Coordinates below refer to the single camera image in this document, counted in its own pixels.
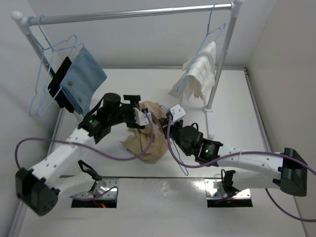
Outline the beige t shirt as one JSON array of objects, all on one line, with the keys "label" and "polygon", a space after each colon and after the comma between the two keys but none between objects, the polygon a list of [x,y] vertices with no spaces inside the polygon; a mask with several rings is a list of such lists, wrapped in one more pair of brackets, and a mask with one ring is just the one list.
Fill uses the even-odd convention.
[{"label": "beige t shirt", "polygon": [[144,129],[130,128],[128,131],[132,134],[129,135],[122,144],[134,155],[140,154],[148,145],[150,145],[149,149],[139,159],[146,164],[155,164],[168,150],[163,129],[159,123],[159,119],[166,118],[166,112],[159,103],[154,103],[152,101],[140,103],[140,109],[148,109],[148,112],[152,114],[152,122],[154,126],[153,141],[150,141],[151,128],[149,125],[146,125]]}]

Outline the light blue wire hanger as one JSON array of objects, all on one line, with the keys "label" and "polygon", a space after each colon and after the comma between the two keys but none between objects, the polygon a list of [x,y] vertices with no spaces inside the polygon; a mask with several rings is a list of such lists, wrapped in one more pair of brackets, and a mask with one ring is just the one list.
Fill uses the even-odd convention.
[{"label": "light blue wire hanger", "polygon": [[[165,112],[167,112],[167,108],[166,108],[164,105],[159,105],[159,107],[163,108],[163,110],[164,110]],[[179,151],[178,151],[178,147],[177,147],[176,143],[174,142],[173,139],[171,139],[171,141],[172,141],[173,147],[175,148],[175,150],[176,150],[176,152],[177,152],[178,159],[182,162],[181,155],[180,155],[180,153],[179,153]],[[183,172],[183,174],[184,174],[185,176],[189,176],[189,172],[188,172],[188,170],[187,170],[186,167],[184,167],[184,166],[182,166],[182,165],[180,165],[180,164],[178,164],[178,166],[180,167],[180,169],[182,170],[182,172]]]}]

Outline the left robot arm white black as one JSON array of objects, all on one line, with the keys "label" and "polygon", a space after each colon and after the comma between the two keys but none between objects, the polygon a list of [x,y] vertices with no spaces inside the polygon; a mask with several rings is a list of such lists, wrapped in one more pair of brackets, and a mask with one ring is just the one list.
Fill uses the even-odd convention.
[{"label": "left robot arm white black", "polygon": [[102,177],[82,160],[85,150],[120,160],[95,148],[115,125],[129,128],[152,126],[151,113],[139,106],[139,95],[106,93],[60,146],[31,168],[18,167],[15,174],[16,196],[38,216],[48,214],[60,198],[76,199],[75,194],[94,191]]}]

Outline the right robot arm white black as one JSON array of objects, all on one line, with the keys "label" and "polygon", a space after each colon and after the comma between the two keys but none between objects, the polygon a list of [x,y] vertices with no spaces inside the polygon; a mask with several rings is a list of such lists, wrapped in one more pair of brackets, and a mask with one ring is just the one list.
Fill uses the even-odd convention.
[{"label": "right robot arm white black", "polygon": [[232,197],[245,189],[279,189],[296,197],[307,195],[307,163],[292,148],[281,153],[245,151],[204,138],[196,124],[174,122],[171,114],[159,119],[168,141],[173,140],[197,167],[225,167],[219,188]]}]

